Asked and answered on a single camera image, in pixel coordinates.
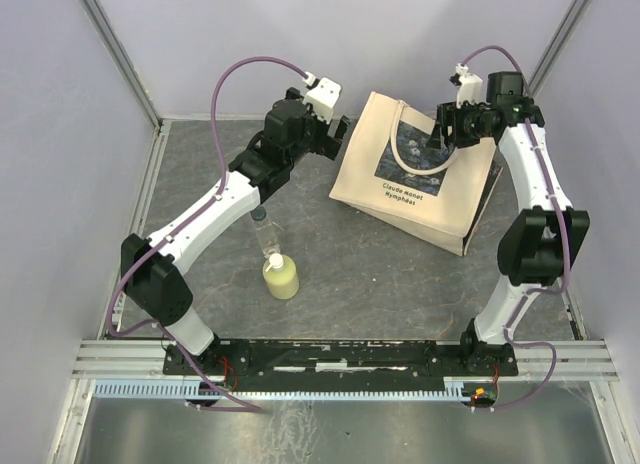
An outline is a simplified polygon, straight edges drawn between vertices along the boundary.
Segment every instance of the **bottle cap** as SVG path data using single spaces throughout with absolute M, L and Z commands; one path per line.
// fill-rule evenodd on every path
M 269 272 L 271 269 L 277 272 L 281 271 L 283 268 L 284 257 L 282 257 L 282 254 L 278 254 L 277 252 L 271 254 L 269 256 L 269 265 L 267 266 L 267 272 Z
M 249 214 L 254 221 L 264 221 L 267 217 L 267 210 L 263 206 L 258 206 Z

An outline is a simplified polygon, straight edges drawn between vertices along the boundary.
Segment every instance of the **gray mat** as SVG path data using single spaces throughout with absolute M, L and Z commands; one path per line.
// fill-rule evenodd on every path
M 223 121 L 228 159 L 261 122 Z M 298 266 L 299 293 L 271 297 L 249 216 L 231 226 L 186 276 L 194 305 L 220 336 L 269 338 L 458 339 L 498 279 L 498 242 L 517 215 L 508 169 L 460 258 L 328 198 L 337 162 L 306 156 L 292 181 L 267 201 L 282 250 Z M 218 179 L 208 122 L 174 122 L 145 235 L 181 214 Z M 124 326 L 145 313 L 125 306 Z M 141 331 L 139 335 L 152 335 Z M 516 331 L 519 339 L 571 339 L 562 300 L 539 297 Z

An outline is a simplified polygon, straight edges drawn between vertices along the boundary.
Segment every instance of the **tote bag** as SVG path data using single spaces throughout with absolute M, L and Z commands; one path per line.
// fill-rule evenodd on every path
M 427 146 L 434 124 L 371 93 L 330 197 L 463 256 L 502 169 L 492 166 L 491 138 L 466 149 Z

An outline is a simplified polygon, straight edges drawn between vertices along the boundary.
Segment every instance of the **plastic bottle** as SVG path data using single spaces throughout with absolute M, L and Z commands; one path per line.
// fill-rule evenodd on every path
M 291 299 L 300 287 L 296 264 L 289 256 L 277 252 L 264 263 L 262 276 L 276 299 Z
M 278 243 L 276 226 L 271 222 L 267 210 L 263 206 L 258 206 L 250 214 L 258 244 L 262 248 L 262 254 L 264 254 L 265 259 L 269 259 L 272 254 L 279 254 L 280 244 Z

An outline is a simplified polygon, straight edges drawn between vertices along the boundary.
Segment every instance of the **yellow liquid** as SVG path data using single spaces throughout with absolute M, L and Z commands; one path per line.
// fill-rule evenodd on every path
M 296 270 L 296 264 L 289 256 L 282 256 L 284 259 L 284 267 L 279 271 L 270 269 L 267 271 L 269 261 L 264 263 L 262 267 L 262 277 L 267 283 L 269 292 L 273 294 L 276 299 L 287 300 L 295 296 L 296 292 L 300 288 L 300 282 L 298 281 L 298 273 Z

